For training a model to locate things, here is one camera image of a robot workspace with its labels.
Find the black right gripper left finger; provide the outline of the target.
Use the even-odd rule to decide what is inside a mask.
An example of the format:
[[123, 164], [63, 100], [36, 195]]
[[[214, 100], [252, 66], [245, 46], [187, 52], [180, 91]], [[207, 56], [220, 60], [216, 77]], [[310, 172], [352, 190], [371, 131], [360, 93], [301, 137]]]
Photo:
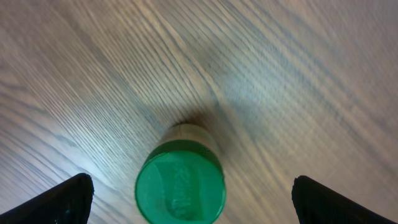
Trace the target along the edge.
[[93, 196], [91, 177], [79, 173], [1, 214], [1, 224], [87, 224]]

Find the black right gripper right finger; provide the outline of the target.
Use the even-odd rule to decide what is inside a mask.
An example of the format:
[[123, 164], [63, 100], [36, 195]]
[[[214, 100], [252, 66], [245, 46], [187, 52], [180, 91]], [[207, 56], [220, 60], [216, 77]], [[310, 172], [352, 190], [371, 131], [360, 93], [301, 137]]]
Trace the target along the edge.
[[300, 224], [396, 224], [305, 175], [295, 178], [292, 201]]

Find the green lid jar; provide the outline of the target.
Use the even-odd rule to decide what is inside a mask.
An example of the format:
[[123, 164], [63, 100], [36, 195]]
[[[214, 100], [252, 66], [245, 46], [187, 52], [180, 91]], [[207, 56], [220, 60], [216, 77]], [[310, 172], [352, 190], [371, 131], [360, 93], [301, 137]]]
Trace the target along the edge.
[[194, 124], [171, 127], [148, 155], [134, 188], [151, 224], [212, 224], [226, 202], [223, 168], [210, 133]]

